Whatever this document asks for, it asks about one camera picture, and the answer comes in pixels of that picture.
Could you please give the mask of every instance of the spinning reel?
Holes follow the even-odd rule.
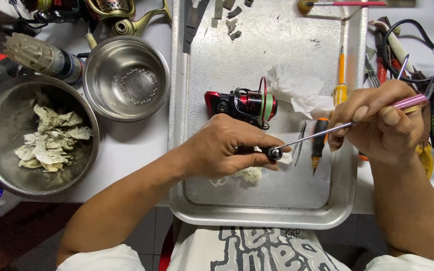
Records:
[[[264,81],[264,93],[261,92],[262,81]],[[269,129],[269,121],[277,113],[276,99],[274,95],[267,94],[264,76],[260,79],[257,92],[246,88],[236,88],[229,94],[207,91],[204,97],[207,108],[213,114],[224,113],[262,130]]]

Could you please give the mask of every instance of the red paintbrush handle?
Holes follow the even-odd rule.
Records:
[[[370,6],[379,6],[385,7],[385,2],[360,2],[360,1],[347,1],[347,2],[333,2],[333,6],[362,6],[362,7],[370,7]]]

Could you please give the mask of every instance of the orange screwdriver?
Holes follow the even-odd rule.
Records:
[[[314,132],[322,132],[328,129],[329,120],[326,118],[320,118],[316,121],[316,125],[314,126]],[[322,157],[322,150],[324,149],[324,145],[326,144],[326,140],[328,138],[328,134],[324,133],[312,139],[312,176],[316,174],[317,165],[319,164],[319,160]]]

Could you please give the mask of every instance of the used tissue paper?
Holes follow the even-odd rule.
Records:
[[[334,109],[331,96],[319,95],[324,82],[312,76],[296,76],[290,64],[279,63],[267,71],[270,91],[276,99],[292,104],[294,112],[301,112],[312,119],[314,109],[330,111]]]

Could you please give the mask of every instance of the textured metal tray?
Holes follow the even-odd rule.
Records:
[[[340,36],[346,52],[348,93],[361,87],[366,48],[367,9],[314,8],[303,17],[295,0],[258,0],[251,8],[237,2],[236,30],[231,41],[225,19],[211,28],[214,0],[208,4],[191,44],[182,52],[184,1],[174,2],[171,60],[169,148],[182,144],[210,118],[203,94],[228,93],[236,87],[258,88],[260,76],[274,64],[290,63],[300,75],[324,81],[322,95],[332,95],[337,82]],[[341,18],[353,15],[341,28]],[[295,140],[305,117],[279,102],[268,133]],[[308,121],[306,133],[313,128]],[[302,147],[298,164],[281,165],[279,172],[262,171],[255,185],[240,178],[214,187],[208,180],[190,179],[172,188],[170,208],[183,221],[199,225],[262,226],[328,229],[350,214],[355,193],[357,150],[345,142],[331,154],[324,149],[316,176],[311,175],[310,143]]]

